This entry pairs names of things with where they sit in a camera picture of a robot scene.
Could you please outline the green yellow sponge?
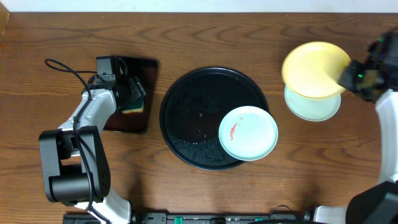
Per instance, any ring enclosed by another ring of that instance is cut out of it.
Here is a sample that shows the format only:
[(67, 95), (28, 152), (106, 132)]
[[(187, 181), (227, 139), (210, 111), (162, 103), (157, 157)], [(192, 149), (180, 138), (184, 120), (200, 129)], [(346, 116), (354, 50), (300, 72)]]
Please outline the green yellow sponge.
[(124, 114), (142, 113), (144, 111), (144, 100), (141, 98), (129, 105), (127, 109), (123, 110)]

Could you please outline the yellow plate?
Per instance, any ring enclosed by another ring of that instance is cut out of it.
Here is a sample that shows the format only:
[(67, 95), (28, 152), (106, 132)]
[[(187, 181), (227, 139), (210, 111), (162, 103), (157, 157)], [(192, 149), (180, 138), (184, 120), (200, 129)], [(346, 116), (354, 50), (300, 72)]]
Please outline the yellow plate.
[(302, 97), (329, 98), (345, 91), (338, 80), (350, 61), (349, 55), (337, 45), (309, 42), (286, 56), (282, 79), (288, 88)]

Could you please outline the mint green plate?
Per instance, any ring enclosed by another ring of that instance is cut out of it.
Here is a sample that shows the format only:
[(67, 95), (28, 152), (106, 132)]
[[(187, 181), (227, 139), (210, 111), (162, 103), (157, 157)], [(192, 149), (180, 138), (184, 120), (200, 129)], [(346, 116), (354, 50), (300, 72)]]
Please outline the mint green plate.
[(291, 112), (299, 118), (313, 122), (330, 119), (338, 112), (341, 104), (340, 95), (314, 100), (298, 95), (288, 86), (285, 86), (284, 98)]
[(255, 161), (275, 148), (279, 131), (274, 118), (264, 109), (241, 106), (222, 119), (218, 137), (222, 148), (233, 158)]

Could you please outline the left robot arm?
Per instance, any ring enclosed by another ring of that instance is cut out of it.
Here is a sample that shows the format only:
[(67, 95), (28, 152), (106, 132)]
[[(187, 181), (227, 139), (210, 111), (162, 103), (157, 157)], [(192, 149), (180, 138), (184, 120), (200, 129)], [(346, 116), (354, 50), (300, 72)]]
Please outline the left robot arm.
[(128, 200), (111, 187), (100, 134), (108, 119), (146, 95), (133, 73), (138, 58), (102, 56), (83, 81), (81, 102), (57, 129), (43, 131), (39, 151), (49, 202), (85, 210), (100, 223), (139, 223)]

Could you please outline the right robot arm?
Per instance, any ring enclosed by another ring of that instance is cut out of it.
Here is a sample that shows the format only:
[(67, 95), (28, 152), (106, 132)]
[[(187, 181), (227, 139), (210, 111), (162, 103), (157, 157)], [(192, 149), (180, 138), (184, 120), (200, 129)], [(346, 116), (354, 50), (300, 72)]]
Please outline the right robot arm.
[(362, 62), (352, 60), (337, 84), (368, 104), (355, 112), (361, 127), (378, 129), (379, 160), (367, 168), (370, 182), (346, 205), (315, 205), (304, 223), (397, 223), (397, 31), (381, 34)]

